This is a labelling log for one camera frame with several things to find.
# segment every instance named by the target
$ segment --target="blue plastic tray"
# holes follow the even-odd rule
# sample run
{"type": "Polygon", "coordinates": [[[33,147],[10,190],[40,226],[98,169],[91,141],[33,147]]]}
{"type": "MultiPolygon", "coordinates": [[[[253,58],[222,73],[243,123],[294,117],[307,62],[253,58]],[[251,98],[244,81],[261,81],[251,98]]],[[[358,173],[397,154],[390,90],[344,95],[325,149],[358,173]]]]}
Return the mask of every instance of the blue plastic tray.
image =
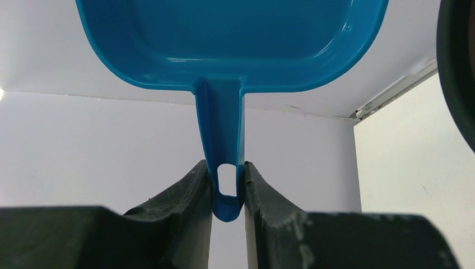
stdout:
{"type": "Polygon", "coordinates": [[[243,204],[243,96],[298,92],[348,71],[374,40],[388,0],[76,0],[86,35],[122,80],[190,91],[212,179],[213,211],[243,204]],[[237,196],[217,168],[236,165],[237,196]]]}

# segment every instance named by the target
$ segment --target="black curved object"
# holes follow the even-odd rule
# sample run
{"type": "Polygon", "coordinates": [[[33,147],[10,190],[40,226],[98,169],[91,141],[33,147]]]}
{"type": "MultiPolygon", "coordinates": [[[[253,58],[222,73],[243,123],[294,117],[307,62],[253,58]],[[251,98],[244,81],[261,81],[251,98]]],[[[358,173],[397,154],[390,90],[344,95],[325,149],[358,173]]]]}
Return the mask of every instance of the black curved object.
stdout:
{"type": "Polygon", "coordinates": [[[471,0],[442,0],[437,25],[437,65],[455,124],[475,151],[475,10],[471,0]]]}

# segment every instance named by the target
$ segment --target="blue dustpan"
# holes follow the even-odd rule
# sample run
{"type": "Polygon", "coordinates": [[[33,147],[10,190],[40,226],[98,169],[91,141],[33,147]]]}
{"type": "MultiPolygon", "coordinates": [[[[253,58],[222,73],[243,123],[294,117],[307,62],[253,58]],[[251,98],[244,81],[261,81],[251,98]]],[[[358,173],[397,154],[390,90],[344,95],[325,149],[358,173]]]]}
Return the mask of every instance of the blue dustpan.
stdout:
{"type": "Polygon", "coordinates": [[[76,0],[86,35],[122,80],[191,91],[223,221],[243,205],[243,97],[327,84],[367,51],[388,0],[76,0]],[[217,169],[236,165],[237,196],[217,169]]]}

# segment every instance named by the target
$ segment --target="white wall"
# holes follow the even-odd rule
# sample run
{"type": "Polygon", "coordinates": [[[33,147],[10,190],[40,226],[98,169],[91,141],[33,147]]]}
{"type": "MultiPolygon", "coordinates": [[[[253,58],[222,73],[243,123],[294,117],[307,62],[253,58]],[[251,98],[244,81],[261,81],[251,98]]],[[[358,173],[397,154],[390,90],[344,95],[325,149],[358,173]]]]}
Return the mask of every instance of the white wall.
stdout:
{"type": "MultiPolygon", "coordinates": [[[[306,210],[359,211],[353,122],[246,112],[246,159],[306,210]]],[[[105,205],[120,213],[204,158],[195,108],[5,92],[0,205],[105,205]]],[[[222,184],[234,184],[231,179],[222,184]]],[[[213,221],[210,268],[246,268],[244,216],[213,221]]]]}
{"type": "Polygon", "coordinates": [[[355,127],[363,212],[428,217],[475,268],[475,154],[434,76],[355,127]]]}

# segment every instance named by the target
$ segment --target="oval hole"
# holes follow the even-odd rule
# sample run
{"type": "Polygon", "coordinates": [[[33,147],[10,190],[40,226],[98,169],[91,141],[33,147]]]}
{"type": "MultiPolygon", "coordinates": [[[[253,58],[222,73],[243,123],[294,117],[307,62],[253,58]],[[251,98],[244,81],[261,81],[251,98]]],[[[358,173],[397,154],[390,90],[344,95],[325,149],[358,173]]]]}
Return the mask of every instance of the oval hole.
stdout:
{"type": "Polygon", "coordinates": [[[222,164],[218,167],[220,192],[225,195],[236,196],[236,167],[232,164],[222,164]]]}

